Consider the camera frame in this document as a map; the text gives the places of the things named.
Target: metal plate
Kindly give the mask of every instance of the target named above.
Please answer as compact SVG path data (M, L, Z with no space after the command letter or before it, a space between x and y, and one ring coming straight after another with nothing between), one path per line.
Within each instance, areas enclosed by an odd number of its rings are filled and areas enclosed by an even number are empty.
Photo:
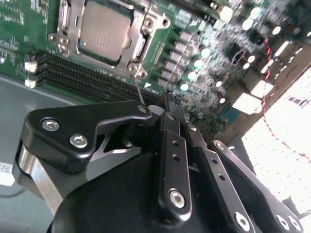
M117 61L122 55L123 48L129 46L130 23L130 18L117 11L89 1L83 16L80 46Z

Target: black wire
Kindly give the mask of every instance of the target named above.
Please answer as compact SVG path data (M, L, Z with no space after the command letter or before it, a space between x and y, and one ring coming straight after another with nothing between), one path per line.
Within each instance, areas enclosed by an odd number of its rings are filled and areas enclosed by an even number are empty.
M11 194L11 195L4 195L4 194L0 194L0 198L14 198L17 197L21 194L23 194L26 191L25 188L22 188L21 190L19 190L17 193Z

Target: cpu socket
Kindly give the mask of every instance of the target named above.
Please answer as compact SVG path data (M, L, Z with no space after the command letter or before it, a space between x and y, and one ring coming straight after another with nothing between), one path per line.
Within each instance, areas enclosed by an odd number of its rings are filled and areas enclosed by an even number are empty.
M48 40L66 57L121 76L146 78L142 63L157 30L170 19L155 5L120 0L61 0L57 32Z

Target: sticker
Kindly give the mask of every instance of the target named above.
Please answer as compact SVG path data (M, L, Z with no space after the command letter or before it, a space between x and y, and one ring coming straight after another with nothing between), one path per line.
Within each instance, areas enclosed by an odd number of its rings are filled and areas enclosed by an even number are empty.
M0 185L11 187L14 184L14 176L12 174L12 164L0 162Z

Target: motherboard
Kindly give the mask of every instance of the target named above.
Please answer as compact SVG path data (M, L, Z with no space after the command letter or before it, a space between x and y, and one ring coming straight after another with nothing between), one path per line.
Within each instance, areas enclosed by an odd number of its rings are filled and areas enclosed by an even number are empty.
M208 139L261 112L303 49L295 40L311 40L309 9L303 0L0 0L0 73L87 103L150 105L165 92Z

